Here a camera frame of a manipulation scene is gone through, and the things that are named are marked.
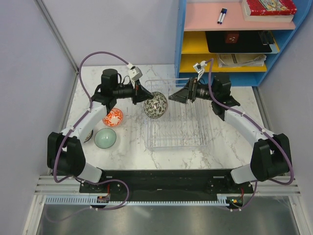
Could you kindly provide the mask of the black floral patterned bowl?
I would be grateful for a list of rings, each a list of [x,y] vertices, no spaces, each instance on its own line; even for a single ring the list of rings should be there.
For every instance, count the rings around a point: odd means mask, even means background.
[[[168,101],[164,94],[152,92],[152,99],[144,101],[144,112],[148,118],[157,119],[165,114],[168,108]]]

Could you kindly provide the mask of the orange and white bowl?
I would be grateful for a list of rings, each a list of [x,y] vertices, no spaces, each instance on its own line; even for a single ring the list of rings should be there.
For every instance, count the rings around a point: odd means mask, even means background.
[[[102,122],[108,127],[117,127],[123,121],[123,112],[118,108],[113,108],[103,119]]]

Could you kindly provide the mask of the pale green ribbed bowl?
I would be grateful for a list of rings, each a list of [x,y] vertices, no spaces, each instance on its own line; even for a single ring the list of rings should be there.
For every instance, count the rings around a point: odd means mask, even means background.
[[[116,139],[117,135],[114,130],[110,128],[103,128],[96,133],[94,142],[98,148],[107,149],[115,144]]]

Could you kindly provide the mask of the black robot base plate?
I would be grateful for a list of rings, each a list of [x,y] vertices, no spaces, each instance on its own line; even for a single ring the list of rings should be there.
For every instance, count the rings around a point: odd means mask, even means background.
[[[217,199],[219,194],[248,195],[249,183],[236,184],[229,169],[198,170],[106,170],[101,181],[112,183],[80,185],[80,193],[109,193],[118,201]]]

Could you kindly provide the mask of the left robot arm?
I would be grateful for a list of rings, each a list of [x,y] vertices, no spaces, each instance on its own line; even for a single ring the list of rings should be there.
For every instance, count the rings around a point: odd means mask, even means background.
[[[138,67],[131,67],[128,76],[129,83],[121,84],[117,70],[103,70],[101,83],[90,97],[89,107],[82,116],[72,126],[48,136],[47,166],[52,169],[55,182],[62,181],[57,178],[57,172],[61,172],[66,177],[90,182],[90,187],[96,192],[106,190],[108,184],[101,177],[102,170],[87,163],[82,144],[95,125],[110,113],[118,99],[130,98],[133,104],[137,104],[154,97],[141,85],[139,79],[142,72]]]

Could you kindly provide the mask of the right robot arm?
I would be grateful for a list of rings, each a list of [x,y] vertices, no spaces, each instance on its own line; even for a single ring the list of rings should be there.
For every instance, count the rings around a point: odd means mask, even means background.
[[[280,185],[290,185],[294,181],[294,171],[288,137],[260,126],[245,113],[230,89],[231,81],[226,73],[215,75],[209,84],[190,78],[169,99],[183,104],[194,102],[197,98],[210,100],[214,114],[239,131],[252,146],[250,163],[231,170],[231,176],[224,180],[228,192],[236,192],[246,182],[270,180]]]

